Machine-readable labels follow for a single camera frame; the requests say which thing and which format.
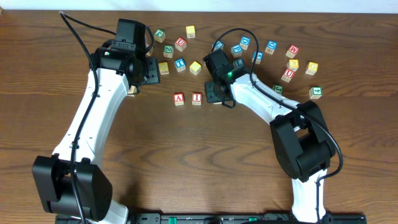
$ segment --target yellow block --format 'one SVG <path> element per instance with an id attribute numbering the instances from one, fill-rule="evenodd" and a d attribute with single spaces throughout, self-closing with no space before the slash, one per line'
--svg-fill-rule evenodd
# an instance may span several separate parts
<path id="1" fill-rule="evenodd" d="M 169 66 L 167 65 L 167 62 L 159 63 L 159 70 L 161 75 L 169 74 Z"/>
<path id="2" fill-rule="evenodd" d="M 201 65 L 198 62 L 193 62 L 189 68 L 197 72 L 201 68 Z"/>
<path id="3" fill-rule="evenodd" d="M 308 69 L 311 69 L 312 71 L 316 72 L 318 70 L 318 64 L 315 62 L 310 62 L 308 63 Z"/>
<path id="4" fill-rule="evenodd" d="M 195 26 L 187 26 L 187 38 L 195 38 Z"/>
<path id="5" fill-rule="evenodd" d="M 297 59 L 290 59 L 289 60 L 289 67 L 290 68 L 298 68 L 299 67 L 299 60 Z"/>
<path id="6" fill-rule="evenodd" d="M 195 26 L 187 26 L 187 34 L 194 34 Z"/>

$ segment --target green connector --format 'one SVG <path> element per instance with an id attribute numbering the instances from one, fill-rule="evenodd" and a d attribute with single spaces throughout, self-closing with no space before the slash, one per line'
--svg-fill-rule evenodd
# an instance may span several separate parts
<path id="1" fill-rule="evenodd" d="M 177 218 L 170 217 L 169 224 L 177 224 Z"/>

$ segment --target toy block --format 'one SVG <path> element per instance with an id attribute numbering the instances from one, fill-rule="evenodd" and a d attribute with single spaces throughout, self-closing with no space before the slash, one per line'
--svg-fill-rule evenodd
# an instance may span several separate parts
<path id="1" fill-rule="evenodd" d="M 152 46 L 152 48 L 148 51 L 147 55 L 151 56 L 152 53 L 154 53 L 154 46 Z"/>
<path id="2" fill-rule="evenodd" d="M 176 106 L 184 105 L 184 95 L 182 93 L 174 94 L 174 103 Z"/>
<path id="3" fill-rule="evenodd" d="M 250 44 L 250 38 L 243 36 L 239 45 L 242 49 L 247 50 Z"/>
<path id="4" fill-rule="evenodd" d="M 185 70 L 185 61 L 184 59 L 180 58 L 174 61 L 174 66 L 178 72 L 182 72 Z"/>
<path id="5" fill-rule="evenodd" d="M 165 45 L 163 48 L 163 56 L 172 58 L 174 53 L 173 45 Z"/>
<path id="6" fill-rule="evenodd" d="M 286 52 L 286 56 L 288 56 L 289 58 L 294 58 L 298 52 L 299 48 L 294 45 L 291 45 Z"/>
<path id="7" fill-rule="evenodd" d="M 234 58 L 242 55 L 243 49 L 240 45 L 235 45 L 231 47 L 231 53 Z"/>
<path id="8" fill-rule="evenodd" d="M 293 78 L 293 76 L 294 76 L 294 72 L 289 69 L 286 69 L 286 71 L 284 72 L 284 75 L 282 75 L 281 80 L 283 80 L 285 82 L 290 82 L 291 79 Z"/>
<path id="9" fill-rule="evenodd" d="M 187 41 L 184 40 L 182 37 L 179 37 L 175 41 L 175 48 L 178 49 L 179 51 L 183 51 L 187 47 Z"/>
<path id="10" fill-rule="evenodd" d="M 194 75 L 198 75 L 198 73 L 201 71 L 201 65 L 194 61 L 191 66 L 189 66 L 189 71 L 192 72 Z"/>
<path id="11" fill-rule="evenodd" d="M 305 68 L 305 73 L 309 75 L 315 75 L 318 71 L 318 64 L 315 62 L 308 63 L 307 67 Z"/>
<path id="12" fill-rule="evenodd" d="M 276 46 L 278 46 L 277 42 L 274 42 L 272 40 L 268 41 L 268 44 L 267 44 L 267 47 L 266 47 L 266 53 L 274 54 Z"/>
<path id="13" fill-rule="evenodd" d="M 159 71 L 161 75 L 169 74 L 169 66 L 167 65 L 167 62 L 159 63 Z"/>
<path id="14" fill-rule="evenodd" d="M 274 86 L 272 87 L 272 89 L 273 89 L 276 93 L 279 93 L 279 94 L 282 94 L 282 93 L 284 92 L 284 87 L 283 87 L 283 86 L 280 86 L 280 85 L 274 85 Z"/>
<path id="15" fill-rule="evenodd" d="M 214 47 L 214 49 L 215 50 L 217 50 L 217 49 L 224 49 L 224 43 L 222 43 L 221 41 L 218 41 L 217 42 L 217 44 L 216 44 L 216 46 Z"/>
<path id="16" fill-rule="evenodd" d="M 127 92 L 127 96 L 136 96 L 137 93 L 138 93 L 137 87 L 132 85 L 130 86 L 129 91 Z"/>
<path id="17" fill-rule="evenodd" d="M 237 59 L 237 60 L 234 61 L 234 68 L 236 68 L 238 66 L 241 66 L 241 65 L 244 65 L 243 64 L 243 59 Z"/>
<path id="18" fill-rule="evenodd" d="M 321 87 L 312 87 L 310 90 L 310 99 L 319 99 L 322 96 Z"/>
<path id="19" fill-rule="evenodd" d="M 160 43 L 162 43 L 163 40 L 166 39 L 166 32 L 164 32 L 164 30 L 162 30 L 162 29 L 157 29 L 154 34 L 154 38 L 156 41 L 159 41 Z"/>
<path id="20" fill-rule="evenodd" d="M 187 26 L 187 38 L 195 38 L 195 26 Z"/>
<path id="21" fill-rule="evenodd" d="M 201 93 L 192 93 L 192 105 L 201 105 Z"/>
<path id="22" fill-rule="evenodd" d="M 296 72 L 299 69 L 299 60 L 297 59 L 289 59 L 287 62 L 287 68 L 293 72 Z"/>
<path id="23" fill-rule="evenodd" d="M 256 56 L 256 51 L 254 51 L 253 58 L 251 59 L 251 62 L 254 61 L 254 56 Z M 264 53 L 259 52 L 259 53 L 257 54 L 256 63 L 260 64 L 260 62 L 261 62 L 263 56 L 264 56 Z"/>

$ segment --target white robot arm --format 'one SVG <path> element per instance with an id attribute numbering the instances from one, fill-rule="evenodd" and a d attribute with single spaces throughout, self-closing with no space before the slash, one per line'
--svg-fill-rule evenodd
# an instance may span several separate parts
<path id="1" fill-rule="evenodd" d="M 99 68 L 97 69 L 97 74 L 99 81 L 99 97 L 95 100 L 83 130 L 81 131 L 79 148 L 76 151 L 76 161 L 80 162 L 83 158 L 86 158 L 91 161 L 90 164 L 95 164 L 101 168 L 105 141 L 108 137 L 114 115 L 124 97 L 127 96 L 129 84 L 126 75 L 118 75 L 115 70 Z M 75 137 L 77 127 L 91 100 L 94 87 L 93 72 L 90 71 L 85 94 L 72 124 L 67 134 L 61 140 L 61 143 L 53 151 L 53 155 L 58 155 L 58 158 L 61 160 L 70 160 L 72 149 L 70 143 Z M 129 210 L 126 206 L 112 200 L 105 218 L 99 222 L 91 221 L 91 223 L 125 224 L 128 213 Z"/>
<path id="2" fill-rule="evenodd" d="M 266 91 L 278 100 L 283 100 L 284 103 L 296 108 L 299 102 L 287 99 L 286 97 L 276 93 L 273 89 L 263 84 L 257 77 L 252 74 L 254 81 L 256 81 L 259 88 Z M 258 116 L 260 116 L 267 124 L 275 120 L 277 116 L 287 115 L 291 110 L 281 107 L 274 100 L 264 96 L 260 91 L 254 88 L 251 84 L 249 74 L 245 74 L 235 80 L 231 84 L 231 91 L 233 98 L 237 103 L 241 103 L 248 108 L 252 109 Z M 298 126 L 293 127 L 295 131 L 299 130 Z M 326 175 L 327 169 L 320 170 L 315 174 L 311 175 L 309 180 L 302 182 L 299 179 L 292 179 L 293 184 L 293 195 L 294 204 L 292 212 L 296 219 L 300 222 L 316 223 L 317 211 L 316 207 L 316 184 L 318 177 Z M 323 217 L 326 214 L 326 210 L 323 207 L 323 180 L 320 186 L 319 196 L 319 214 Z"/>

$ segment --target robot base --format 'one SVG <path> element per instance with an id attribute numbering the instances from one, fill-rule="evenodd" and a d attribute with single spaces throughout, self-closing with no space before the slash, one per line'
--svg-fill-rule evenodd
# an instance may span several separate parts
<path id="1" fill-rule="evenodd" d="M 295 220 L 289 213 L 266 213 L 264 215 L 160 215 L 158 213 L 138 213 L 130 216 L 126 224 L 293 224 L 303 223 Z M 326 214 L 322 224 L 367 224 L 365 215 Z M 55 224 L 80 224 L 80 220 L 58 215 Z"/>

